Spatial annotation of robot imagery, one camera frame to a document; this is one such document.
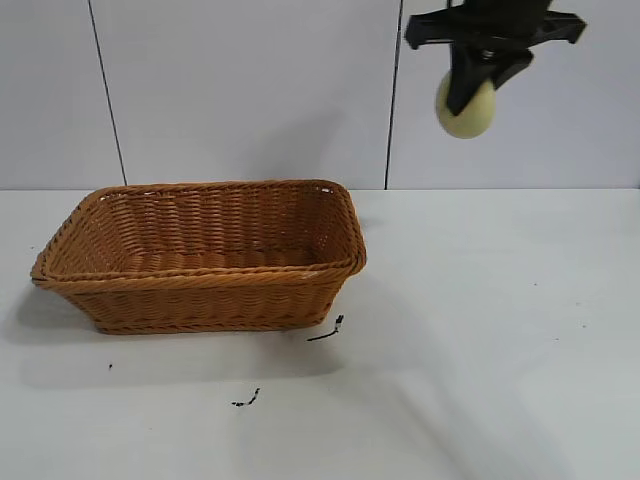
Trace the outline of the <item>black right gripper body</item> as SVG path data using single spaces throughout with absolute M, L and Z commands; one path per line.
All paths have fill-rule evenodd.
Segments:
M 546 0 L 448 1 L 441 10 L 412 15 L 405 40 L 414 50 L 427 44 L 510 51 L 555 40 L 576 43 L 586 22 L 550 5 Z

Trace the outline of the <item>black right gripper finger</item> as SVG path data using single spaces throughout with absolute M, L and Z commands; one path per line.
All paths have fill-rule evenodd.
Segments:
M 451 68 L 446 106 L 454 116 L 458 116 L 486 81 L 493 89 L 499 88 L 496 78 L 501 55 L 497 51 L 452 43 L 450 57 Z
M 495 70 L 491 75 L 494 89 L 498 90 L 510 79 L 527 69 L 533 61 L 530 50 L 509 51 L 497 60 Z

